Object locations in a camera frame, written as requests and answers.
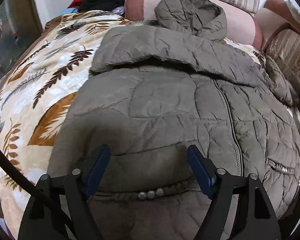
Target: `gray puffer jacket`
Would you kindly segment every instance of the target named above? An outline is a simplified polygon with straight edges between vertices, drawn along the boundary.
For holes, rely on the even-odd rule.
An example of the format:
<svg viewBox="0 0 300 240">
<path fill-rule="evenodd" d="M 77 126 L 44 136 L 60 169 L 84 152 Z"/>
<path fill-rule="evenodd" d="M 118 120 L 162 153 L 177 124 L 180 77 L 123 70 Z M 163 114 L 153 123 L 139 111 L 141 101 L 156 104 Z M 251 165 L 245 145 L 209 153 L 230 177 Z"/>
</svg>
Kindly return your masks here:
<svg viewBox="0 0 300 240">
<path fill-rule="evenodd" d="M 48 173 L 65 175 L 107 144 L 113 156 L 89 200 L 105 239 L 191 240 L 210 205 L 186 159 L 195 144 L 231 174 L 258 174 L 281 217 L 298 191 L 300 136 L 278 66 L 268 58 L 263 69 L 223 44 L 225 13 L 208 0 L 162 0 L 155 12 L 160 27 L 121 26 L 104 37 Z"/>
</svg>

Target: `leaf-patterned blanket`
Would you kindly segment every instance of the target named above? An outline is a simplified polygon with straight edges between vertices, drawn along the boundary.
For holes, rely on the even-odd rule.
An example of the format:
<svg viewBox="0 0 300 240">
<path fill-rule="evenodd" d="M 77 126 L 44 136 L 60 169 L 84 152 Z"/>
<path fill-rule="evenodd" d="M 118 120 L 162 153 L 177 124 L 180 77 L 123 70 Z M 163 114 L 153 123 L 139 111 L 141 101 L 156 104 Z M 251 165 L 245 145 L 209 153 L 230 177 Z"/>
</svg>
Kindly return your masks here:
<svg viewBox="0 0 300 240">
<path fill-rule="evenodd" d="M 2 82 L 0 150 L 33 184 L 47 171 L 54 140 L 76 92 L 89 77 L 102 38 L 109 28 L 128 23 L 103 11 L 65 14 Z M 223 42 L 264 64 L 263 55 L 252 46 Z M 6 224 L 17 238 L 29 195 L 1 168 L 0 196 Z"/>
</svg>

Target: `silver bolt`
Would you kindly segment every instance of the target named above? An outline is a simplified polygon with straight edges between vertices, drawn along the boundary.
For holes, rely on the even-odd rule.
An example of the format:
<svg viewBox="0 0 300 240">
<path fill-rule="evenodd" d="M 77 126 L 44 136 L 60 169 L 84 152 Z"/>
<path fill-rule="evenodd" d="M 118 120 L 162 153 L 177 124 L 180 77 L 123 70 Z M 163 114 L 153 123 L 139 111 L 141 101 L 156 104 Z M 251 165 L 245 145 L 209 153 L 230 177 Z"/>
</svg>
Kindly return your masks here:
<svg viewBox="0 0 300 240">
<path fill-rule="evenodd" d="M 155 191 L 155 194 L 157 195 L 157 197 L 163 197 L 164 196 L 164 191 L 162 188 L 158 188 L 156 191 Z"/>
<path fill-rule="evenodd" d="M 148 191 L 147 193 L 147 198 L 148 199 L 153 199 L 155 197 L 155 193 L 153 190 Z"/>
<path fill-rule="evenodd" d="M 78 174 L 80 174 L 80 169 L 74 169 L 73 171 L 72 171 L 72 175 L 78 175 Z"/>
<path fill-rule="evenodd" d="M 140 192 L 138 194 L 138 198 L 141 199 L 141 200 L 145 200 L 147 197 L 147 194 L 145 192 Z"/>
<path fill-rule="evenodd" d="M 46 180 L 48 177 L 49 177 L 48 174 L 43 174 L 43 175 L 40 177 L 40 179 L 41 179 L 41 180 Z"/>
<path fill-rule="evenodd" d="M 258 175 L 255 174 L 255 173 L 251 173 L 251 174 L 250 174 L 250 178 L 251 178 L 251 179 L 257 179 L 257 178 L 258 178 Z"/>
<path fill-rule="evenodd" d="M 223 168 L 219 168 L 219 169 L 217 169 L 217 173 L 220 175 L 224 175 L 224 174 L 226 174 L 226 170 Z"/>
</svg>

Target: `black cable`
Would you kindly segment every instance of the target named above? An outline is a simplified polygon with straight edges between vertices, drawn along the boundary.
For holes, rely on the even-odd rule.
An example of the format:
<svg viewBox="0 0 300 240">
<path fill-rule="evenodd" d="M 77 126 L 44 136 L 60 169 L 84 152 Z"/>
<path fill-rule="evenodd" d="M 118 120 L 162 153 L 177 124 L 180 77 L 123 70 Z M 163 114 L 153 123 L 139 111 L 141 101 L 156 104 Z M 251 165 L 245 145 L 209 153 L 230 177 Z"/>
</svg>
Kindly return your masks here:
<svg viewBox="0 0 300 240">
<path fill-rule="evenodd" d="M 41 200 L 43 204 L 45 204 L 51 212 L 60 215 L 60 217 L 64 220 L 65 224 L 71 230 L 71 232 L 75 235 L 73 223 L 71 219 L 63 212 L 63 210 L 56 205 L 49 197 L 47 197 L 43 192 L 38 190 L 31 182 L 23 176 L 4 156 L 4 154 L 0 151 L 0 167 L 13 179 L 20 187 L 22 187 L 26 192 L 28 192 L 31 196 L 35 197 L 38 200 Z"/>
</svg>

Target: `jacket zipper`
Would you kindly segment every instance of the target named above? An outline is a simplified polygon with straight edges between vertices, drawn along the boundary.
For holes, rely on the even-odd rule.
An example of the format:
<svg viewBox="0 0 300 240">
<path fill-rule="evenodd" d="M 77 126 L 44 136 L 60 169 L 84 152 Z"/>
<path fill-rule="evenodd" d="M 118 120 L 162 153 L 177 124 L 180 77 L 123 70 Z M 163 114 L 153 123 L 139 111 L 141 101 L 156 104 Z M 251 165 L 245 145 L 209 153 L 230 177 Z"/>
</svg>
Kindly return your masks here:
<svg viewBox="0 0 300 240">
<path fill-rule="evenodd" d="M 243 176 L 242 153 L 241 153 L 239 143 L 238 143 L 237 138 L 236 138 L 235 133 L 234 133 L 234 126 L 233 126 L 233 122 L 232 122 L 232 118 L 231 118 L 230 107 L 229 107 L 228 101 L 226 99 L 226 95 L 224 94 L 224 92 L 218 86 L 217 81 L 215 79 L 213 79 L 213 82 L 214 82 L 214 85 L 216 86 L 216 88 L 219 92 L 219 95 L 222 99 L 223 105 L 227 110 L 227 120 L 226 120 L 226 122 L 227 122 L 227 126 L 229 128 L 230 136 L 233 140 L 233 147 L 234 147 L 235 154 L 236 154 L 236 157 L 237 157 L 238 175 Z"/>
</svg>

